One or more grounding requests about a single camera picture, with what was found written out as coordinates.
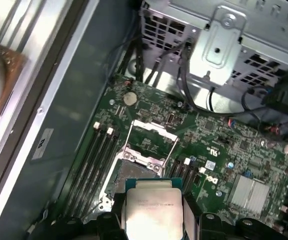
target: heatsink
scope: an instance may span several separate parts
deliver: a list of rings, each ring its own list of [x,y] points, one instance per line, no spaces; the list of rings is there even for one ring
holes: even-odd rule
[[[228,201],[254,214],[260,214],[268,197],[270,187],[245,176],[238,175]]]

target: microchip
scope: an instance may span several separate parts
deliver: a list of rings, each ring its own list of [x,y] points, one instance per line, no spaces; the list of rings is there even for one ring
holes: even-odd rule
[[[207,122],[205,123],[204,128],[207,129],[207,130],[212,131],[213,128],[214,128],[214,122],[212,122],[212,121],[207,121]]]
[[[239,145],[239,148],[246,151],[249,147],[249,143],[247,141],[242,141]]]
[[[183,239],[182,197],[182,192],[178,188],[129,189],[126,193],[125,207],[128,238]]]

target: screw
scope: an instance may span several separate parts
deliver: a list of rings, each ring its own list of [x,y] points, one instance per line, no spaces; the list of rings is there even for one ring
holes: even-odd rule
[[[243,223],[245,225],[247,225],[247,226],[252,226],[253,225],[253,223],[250,220],[248,220],[248,219],[243,220]]]
[[[157,165],[154,165],[154,166],[153,166],[153,171],[154,171],[154,172],[159,172],[159,171],[160,171],[160,167],[157,166]]]
[[[221,197],[222,196],[222,192],[221,191],[217,191],[216,192],[216,196]]]
[[[125,153],[123,154],[123,157],[124,157],[125,159],[129,159],[130,156],[131,156],[131,154],[130,154],[129,152],[125,152]]]
[[[42,113],[44,113],[44,109],[42,107],[37,109],[37,114],[42,114]]]
[[[206,217],[210,220],[213,220],[215,218],[212,214],[206,214]]]
[[[231,29],[234,27],[236,17],[233,14],[226,14],[221,23],[225,29]]]

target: motherboard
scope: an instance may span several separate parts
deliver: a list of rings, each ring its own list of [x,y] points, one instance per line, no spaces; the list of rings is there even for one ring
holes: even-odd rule
[[[85,134],[58,200],[63,215],[109,211],[127,178],[174,178],[203,212],[273,226],[288,190],[285,146],[238,121],[200,114],[182,99],[116,75]]]

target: metal bracket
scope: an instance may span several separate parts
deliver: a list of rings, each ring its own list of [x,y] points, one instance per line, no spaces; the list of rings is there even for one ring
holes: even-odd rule
[[[209,28],[201,32],[193,50],[190,77],[196,80],[210,78],[216,85],[224,85],[241,52],[240,37],[245,24],[244,14],[219,6]]]
[[[162,164],[162,168],[165,169],[166,164],[167,164],[168,160],[170,159],[170,156],[171,156],[171,154],[172,154],[177,142],[179,141],[179,137],[174,135],[174,134],[172,134],[172,133],[170,133],[170,132],[168,132],[165,129],[165,127],[163,127],[161,125],[158,125],[158,124],[156,124],[154,122],[142,122],[142,121],[139,121],[139,120],[133,120],[131,125],[130,125],[129,131],[128,131],[128,135],[127,135],[127,138],[126,138],[126,143],[125,143],[125,147],[124,147],[124,150],[123,150],[123,154],[126,151],[127,144],[128,144],[128,141],[129,141],[129,138],[130,138],[130,135],[131,135],[133,127],[139,127],[139,128],[142,128],[142,129],[146,129],[148,131],[156,131],[162,137],[168,138],[168,139],[170,139],[173,142],[173,146],[172,146],[171,150],[169,151],[169,153],[167,155],[167,158],[165,159],[164,163]]]

